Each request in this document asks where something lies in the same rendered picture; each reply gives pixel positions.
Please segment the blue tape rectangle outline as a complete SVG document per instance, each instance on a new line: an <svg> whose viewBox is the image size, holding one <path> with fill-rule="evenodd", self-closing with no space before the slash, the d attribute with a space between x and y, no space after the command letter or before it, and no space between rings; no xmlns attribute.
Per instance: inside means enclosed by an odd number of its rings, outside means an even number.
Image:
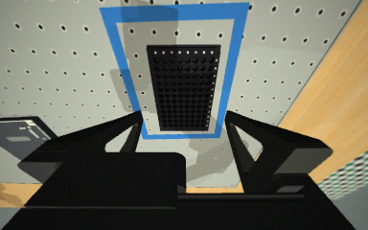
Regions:
<svg viewBox="0 0 368 230"><path fill-rule="evenodd" d="M141 129L143 140L220 138L239 51L242 43L242 35L249 9L249 4L250 2L99 8L126 87L126 92L128 94L133 112L141 110L141 108L137 99L131 74L128 69L127 59L116 23L234 19L233 31L220 96L215 133L148 135L143 118L143 125Z"/></svg>

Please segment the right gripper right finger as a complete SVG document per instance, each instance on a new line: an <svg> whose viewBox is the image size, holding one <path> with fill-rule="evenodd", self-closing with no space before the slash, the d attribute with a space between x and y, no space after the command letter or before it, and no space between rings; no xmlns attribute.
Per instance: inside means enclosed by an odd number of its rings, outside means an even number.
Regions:
<svg viewBox="0 0 368 230"><path fill-rule="evenodd" d="M278 174L309 174L334 153L320 139L230 110L226 111L224 122L244 193L259 193ZM256 162L236 127L262 144L263 150Z"/></svg>

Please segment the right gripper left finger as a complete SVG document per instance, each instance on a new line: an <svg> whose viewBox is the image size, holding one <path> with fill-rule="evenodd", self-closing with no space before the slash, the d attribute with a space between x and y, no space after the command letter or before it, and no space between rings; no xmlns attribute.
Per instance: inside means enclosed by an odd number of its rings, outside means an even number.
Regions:
<svg viewBox="0 0 368 230"><path fill-rule="evenodd" d="M105 146L112 139L132 127L126 142L119 152L135 152L141 129L143 116L141 110L121 118L91 126L47 140L36 150L70 150L72 152L106 152Z"/></svg>

